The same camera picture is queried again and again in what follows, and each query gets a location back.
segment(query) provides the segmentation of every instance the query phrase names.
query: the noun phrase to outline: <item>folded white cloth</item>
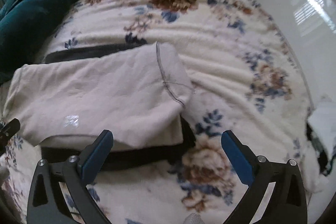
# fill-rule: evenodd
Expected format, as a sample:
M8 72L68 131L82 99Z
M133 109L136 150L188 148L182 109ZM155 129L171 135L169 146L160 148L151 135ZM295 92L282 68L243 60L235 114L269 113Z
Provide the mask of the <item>folded white cloth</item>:
M16 70L4 107L32 145L83 149L108 129L113 150L183 142L179 114L192 93L175 49L155 43Z
M336 103L320 102L308 123L323 144L328 160L332 160L336 150Z

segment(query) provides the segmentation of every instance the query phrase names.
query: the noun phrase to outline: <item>floral blanket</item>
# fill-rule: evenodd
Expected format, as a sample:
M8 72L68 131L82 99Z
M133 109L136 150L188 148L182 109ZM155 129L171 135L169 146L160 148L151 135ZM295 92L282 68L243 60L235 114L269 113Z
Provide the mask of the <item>floral blanket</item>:
M205 223L223 223L246 191L221 149L221 133L229 129L256 155L295 159L306 189L313 191L311 178L319 170L317 163L304 161L310 148L307 89L285 38L255 0L79 0L46 41L38 62L74 47L155 41L176 48L192 80L193 96L182 115L197 143L173 165L100 173L88 190L112 223L182 223L191 212ZM23 222L39 159L38 147L19 136L2 158L10 169L3 189ZM254 220L262 216L271 192Z

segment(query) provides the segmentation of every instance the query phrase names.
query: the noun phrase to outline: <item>teal pillow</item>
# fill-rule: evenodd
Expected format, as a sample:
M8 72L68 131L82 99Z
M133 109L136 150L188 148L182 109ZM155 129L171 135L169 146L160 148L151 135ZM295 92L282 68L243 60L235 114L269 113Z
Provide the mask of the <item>teal pillow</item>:
M10 80L16 69L33 62L76 1L7 1L0 12L0 84Z

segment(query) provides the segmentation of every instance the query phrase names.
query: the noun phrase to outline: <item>blue flower pattern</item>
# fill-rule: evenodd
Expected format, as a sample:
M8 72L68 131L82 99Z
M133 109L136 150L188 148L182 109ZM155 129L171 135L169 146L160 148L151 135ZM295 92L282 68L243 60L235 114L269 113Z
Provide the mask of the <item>blue flower pattern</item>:
M233 28L233 29L238 29L241 34L245 33L244 26L246 24L241 20L241 19L236 19L235 22L228 23L227 26L228 28Z
M296 138L295 140L293 140L293 144L294 144L294 159L298 159L300 158L301 154L300 154L300 149L301 149L301 145L300 145L300 141L299 138Z
M216 128L221 127L220 120L223 115L218 113L218 109L209 112L206 116L203 116L203 122L199 122L195 125L196 134L205 133L209 137L215 137L222 135L222 132L216 131Z
M96 202L100 201L100 197L98 196L95 188L88 188L88 192Z
M127 224L141 224L140 222L137 222L137 221L134 221L134 220L130 220L128 218L125 218L125 220L126 220Z
M233 190L228 190L225 192L225 195L223 196L224 202L227 206L230 206L233 204Z
M264 49L261 53L247 52L245 53L243 60L250 66L252 71L256 70L259 61L265 61L270 65L273 64L273 57L268 49Z
M171 12L169 10L163 11L161 13L162 18L167 21L168 23L174 22L176 19L179 18L179 14L175 12Z
M141 45L147 44L146 39L144 38L139 39L137 35L133 36L132 32L125 35L125 41L127 44L134 44L134 43Z
M254 104L257 110L262 114L265 110L265 99L263 98L255 98L256 103Z
M22 149L22 144L23 144L23 138L21 136L18 136L17 134L13 136L13 143L14 146L18 149Z
M143 15L147 11L146 7L144 6L135 7L134 10L136 11L137 15Z
M66 47L67 49L70 49L76 46L77 44L78 44L78 40L75 37L73 37L72 39L69 39L68 42L64 43L64 47Z
M215 6L218 3L217 0L207 0L207 4L210 6Z
M76 209L76 205L75 205L74 201L72 200L72 197L71 197L70 195L68 195L68 194L65 194L64 196L65 196L65 200L66 200L68 206L69 206L71 209L75 209L75 210L77 210L77 209Z

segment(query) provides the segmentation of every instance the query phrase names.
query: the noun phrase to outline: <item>white fleece blanket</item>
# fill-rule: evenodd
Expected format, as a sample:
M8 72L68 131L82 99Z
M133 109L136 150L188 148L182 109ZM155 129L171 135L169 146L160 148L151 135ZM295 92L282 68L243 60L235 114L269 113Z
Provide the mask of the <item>white fleece blanket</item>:
M26 65L16 70L4 119L36 146L83 150L113 132L113 151L183 142L180 113L192 85L168 43L102 58Z
M175 47L193 83L183 116L197 144L174 165L100 173L88 189L113 224L183 223L191 212L223 223L246 190L221 149L228 129L256 155L295 159L307 191L316 190L319 167L305 137L307 88L285 38L255 0L79 0L39 59L66 48L156 41ZM2 159L11 173L4 189L23 222L35 168L28 157L37 162L39 155L15 137Z

